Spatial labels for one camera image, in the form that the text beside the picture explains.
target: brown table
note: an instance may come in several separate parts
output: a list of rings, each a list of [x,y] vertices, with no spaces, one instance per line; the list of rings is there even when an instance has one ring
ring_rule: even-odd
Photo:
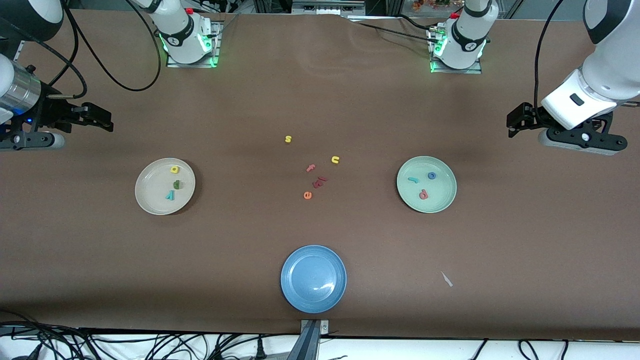
[[[152,78],[135,14],[77,18],[118,79]],[[638,339],[640,112],[616,111],[630,145],[613,157],[543,147],[537,131],[509,139],[506,114],[532,101],[541,26],[498,21],[484,74],[457,76],[429,73],[419,40],[337,16],[242,15],[217,69],[163,69],[142,93],[82,47],[85,101],[113,112],[115,132],[76,126],[61,151],[0,156],[0,306],[81,327],[296,332],[307,316],[283,298],[280,269],[319,243],[348,270],[321,315],[341,335]],[[68,54],[71,39],[65,27],[50,44]],[[541,96],[592,49],[582,24],[553,23]],[[35,44],[20,62],[46,81],[61,67]],[[79,83],[69,72],[57,87]],[[456,174],[446,211],[397,194],[397,170],[420,155]],[[134,184],[169,156],[193,166],[197,190],[179,214],[152,216]],[[315,176],[329,181],[304,200]]]

